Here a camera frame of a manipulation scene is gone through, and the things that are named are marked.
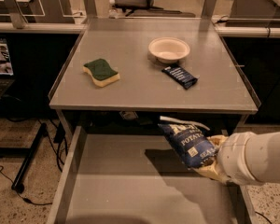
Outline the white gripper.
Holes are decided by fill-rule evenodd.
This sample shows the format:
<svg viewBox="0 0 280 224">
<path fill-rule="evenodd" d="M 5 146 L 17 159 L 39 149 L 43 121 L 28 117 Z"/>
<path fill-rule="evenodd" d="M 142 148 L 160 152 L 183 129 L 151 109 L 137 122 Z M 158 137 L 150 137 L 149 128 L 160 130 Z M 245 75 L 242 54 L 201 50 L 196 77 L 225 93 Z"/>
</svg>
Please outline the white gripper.
<svg viewBox="0 0 280 224">
<path fill-rule="evenodd" d="M 209 136 L 208 140 L 215 146 L 221 146 L 217 153 L 217 162 L 194 168 L 204 177 L 222 184 L 232 182 L 237 185 L 262 185 L 259 180 L 260 151 L 263 138 L 252 132 Z"/>
</svg>

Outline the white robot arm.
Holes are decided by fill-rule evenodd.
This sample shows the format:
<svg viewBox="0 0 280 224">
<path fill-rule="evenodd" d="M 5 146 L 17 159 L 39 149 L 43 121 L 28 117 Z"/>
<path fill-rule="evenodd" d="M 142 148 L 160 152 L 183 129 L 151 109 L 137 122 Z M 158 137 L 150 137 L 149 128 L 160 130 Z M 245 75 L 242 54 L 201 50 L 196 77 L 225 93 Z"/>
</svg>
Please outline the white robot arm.
<svg viewBox="0 0 280 224">
<path fill-rule="evenodd" d="M 280 132 L 215 135 L 209 140 L 218 147 L 217 157 L 196 169 L 198 174 L 223 184 L 280 184 Z"/>
</svg>

